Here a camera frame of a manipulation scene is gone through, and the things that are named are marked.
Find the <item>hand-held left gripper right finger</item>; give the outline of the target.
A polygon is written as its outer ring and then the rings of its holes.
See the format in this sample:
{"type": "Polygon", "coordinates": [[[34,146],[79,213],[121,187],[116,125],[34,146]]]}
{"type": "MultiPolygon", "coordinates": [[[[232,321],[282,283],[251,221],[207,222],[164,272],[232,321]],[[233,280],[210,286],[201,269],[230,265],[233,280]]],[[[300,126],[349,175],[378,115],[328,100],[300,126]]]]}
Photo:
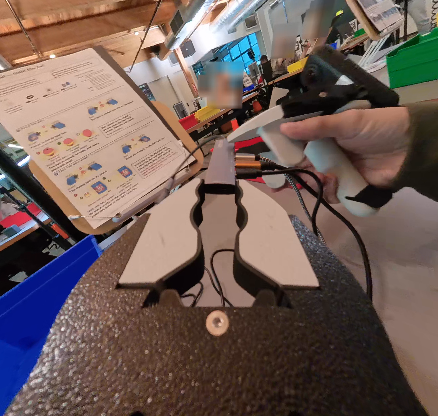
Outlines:
{"type": "Polygon", "coordinates": [[[280,304],[288,291],[318,290],[320,284],[287,212],[275,200],[238,180],[233,276],[253,298],[262,291],[280,304]]]}

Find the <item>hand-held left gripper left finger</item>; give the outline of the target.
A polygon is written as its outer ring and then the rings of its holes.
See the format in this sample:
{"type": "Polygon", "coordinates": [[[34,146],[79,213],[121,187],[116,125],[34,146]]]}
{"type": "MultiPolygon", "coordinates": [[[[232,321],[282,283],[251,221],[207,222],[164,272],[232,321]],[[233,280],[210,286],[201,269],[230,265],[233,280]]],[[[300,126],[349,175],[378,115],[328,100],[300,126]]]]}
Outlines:
{"type": "Polygon", "coordinates": [[[205,181],[195,178],[150,210],[118,289],[147,289],[149,297],[158,300],[166,290],[184,295],[201,282],[204,201],[205,181]]]}

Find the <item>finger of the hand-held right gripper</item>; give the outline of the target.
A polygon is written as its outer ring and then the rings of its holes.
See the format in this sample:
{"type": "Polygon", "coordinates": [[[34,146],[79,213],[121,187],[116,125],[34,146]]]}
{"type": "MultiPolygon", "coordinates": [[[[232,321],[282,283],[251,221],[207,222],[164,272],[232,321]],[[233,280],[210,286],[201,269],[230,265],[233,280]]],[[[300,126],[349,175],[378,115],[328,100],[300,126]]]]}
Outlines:
{"type": "Polygon", "coordinates": [[[284,116],[282,106],[275,106],[261,112],[259,115],[251,118],[243,125],[227,136],[228,143],[242,142],[258,137],[258,129],[274,122],[287,122],[288,118],[284,116]]]}

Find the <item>grey usb hub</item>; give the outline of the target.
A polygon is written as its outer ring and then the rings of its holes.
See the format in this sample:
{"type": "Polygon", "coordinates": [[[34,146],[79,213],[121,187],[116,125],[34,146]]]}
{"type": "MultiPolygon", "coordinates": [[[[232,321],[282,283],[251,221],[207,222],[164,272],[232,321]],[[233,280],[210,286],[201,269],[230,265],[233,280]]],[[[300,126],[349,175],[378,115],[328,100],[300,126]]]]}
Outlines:
{"type": "Polygon", "coordinates": [[[204,180],[205,194],[234,194],[236,189],[234,144],[217,140],[204,180]]]}

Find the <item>blue plastic bin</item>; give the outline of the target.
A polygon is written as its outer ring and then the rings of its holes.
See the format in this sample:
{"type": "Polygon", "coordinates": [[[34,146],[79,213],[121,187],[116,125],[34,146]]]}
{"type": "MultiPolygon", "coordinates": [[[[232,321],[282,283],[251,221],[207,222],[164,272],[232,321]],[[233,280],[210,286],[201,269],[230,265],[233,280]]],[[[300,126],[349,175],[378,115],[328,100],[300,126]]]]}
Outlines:
{"type": "Polygon", "coordinates": [[[26,383],[65,300],[101,254],[88,235],[1,296],[1,415],[26,383]]]}

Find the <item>person's right forearm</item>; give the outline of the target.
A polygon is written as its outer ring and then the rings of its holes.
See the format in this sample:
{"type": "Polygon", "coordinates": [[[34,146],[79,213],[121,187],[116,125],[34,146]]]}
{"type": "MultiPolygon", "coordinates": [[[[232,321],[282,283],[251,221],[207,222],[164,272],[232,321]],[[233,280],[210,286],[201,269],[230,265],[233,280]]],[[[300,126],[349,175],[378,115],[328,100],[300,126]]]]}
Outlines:
{"type": "Polygon", "coordinates": [[[404,162],[392,183],[393,191],[412,188],[438,201],[438,102],[407,105],[409,128],[404,162]]]}

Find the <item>person's right hand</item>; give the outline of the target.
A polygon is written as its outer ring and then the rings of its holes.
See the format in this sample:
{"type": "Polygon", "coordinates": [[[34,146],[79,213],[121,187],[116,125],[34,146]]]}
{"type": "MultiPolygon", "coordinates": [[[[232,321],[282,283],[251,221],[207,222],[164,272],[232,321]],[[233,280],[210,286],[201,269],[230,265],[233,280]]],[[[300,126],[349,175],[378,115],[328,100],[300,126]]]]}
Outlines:
{"type": "Polygon", "coordinates": [[[391,189],[407,156],[410,117],[406,107],[348,110],[283,123],[282,134],[304,142],[330,138],[364,180],[391,189]]]}

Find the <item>small wooden clipboard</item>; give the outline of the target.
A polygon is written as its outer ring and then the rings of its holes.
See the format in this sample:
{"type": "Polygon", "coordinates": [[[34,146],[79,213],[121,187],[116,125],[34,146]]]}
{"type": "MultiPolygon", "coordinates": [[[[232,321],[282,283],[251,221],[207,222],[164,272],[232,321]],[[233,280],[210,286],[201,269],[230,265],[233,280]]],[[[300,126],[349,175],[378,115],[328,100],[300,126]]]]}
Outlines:
{"type": "Polygon", "coordinates": [[[398,30],[404,22],[399,5],[393,0],[346,0],[367,36],[378,41],[398,30]]]}

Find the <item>green plastic bin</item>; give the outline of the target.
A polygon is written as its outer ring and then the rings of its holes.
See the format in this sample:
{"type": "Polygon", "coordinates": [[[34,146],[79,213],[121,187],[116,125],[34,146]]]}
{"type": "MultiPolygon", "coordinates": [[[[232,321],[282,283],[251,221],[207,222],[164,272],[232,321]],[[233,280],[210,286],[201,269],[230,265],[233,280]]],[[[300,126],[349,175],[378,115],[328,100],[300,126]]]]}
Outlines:
{"type": "Polygon", "coordinates": [[[386,55],[392,89],[438,78],[438,29],[417,35],[386,55]]]}

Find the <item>printed instruction sheet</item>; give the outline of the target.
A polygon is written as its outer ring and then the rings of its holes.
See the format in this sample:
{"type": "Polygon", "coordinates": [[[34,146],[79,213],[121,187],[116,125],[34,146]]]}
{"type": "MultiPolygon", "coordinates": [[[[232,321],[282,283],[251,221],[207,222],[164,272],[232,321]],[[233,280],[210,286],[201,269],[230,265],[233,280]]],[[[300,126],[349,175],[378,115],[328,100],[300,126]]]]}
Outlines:
{"type": "Polygon", "coordinates": [[[94,51],[1,72],[1,125],[79,211],[113,216],[194,155],[94,51]]]}

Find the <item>black stand pole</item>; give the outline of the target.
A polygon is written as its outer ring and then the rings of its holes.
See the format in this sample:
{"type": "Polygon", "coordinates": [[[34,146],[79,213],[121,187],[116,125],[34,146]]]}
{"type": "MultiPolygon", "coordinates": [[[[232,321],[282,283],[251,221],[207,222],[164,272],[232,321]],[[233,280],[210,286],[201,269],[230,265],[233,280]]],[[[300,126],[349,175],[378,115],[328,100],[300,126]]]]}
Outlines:
{"type": "Polygon", "coordinates": [[[0,149],[0,167],[6,177],[30,198],[53,222],[55,222],[74,242],[78,243],[86,237],[80,232],[63,213],[61,208],[47,194],[45,189],[31,178],[11,159],[3,149],[0,149]]]}

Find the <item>silver ventilation duct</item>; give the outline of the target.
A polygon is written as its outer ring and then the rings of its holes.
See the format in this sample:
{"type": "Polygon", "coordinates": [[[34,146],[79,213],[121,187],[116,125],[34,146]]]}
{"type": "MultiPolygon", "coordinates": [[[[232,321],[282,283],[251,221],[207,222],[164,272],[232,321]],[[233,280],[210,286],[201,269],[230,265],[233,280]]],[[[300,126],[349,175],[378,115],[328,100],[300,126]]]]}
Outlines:
{"type": "Polygon", "coordinates": [[[181,4],[169,23],[170,31],[165,39],[167,49],[174,50],[180,47],[215,1],[189,0],[186,5],[181,4]]]}
{"type": "Polygon", "coordinates": [[[209,23],[209,32],[213,35],[233,35],[252,33],[258,27],[245,27],[244,20],[255,15],[256,11],[269,0],[230,0],[227,6],[209,23]]]}

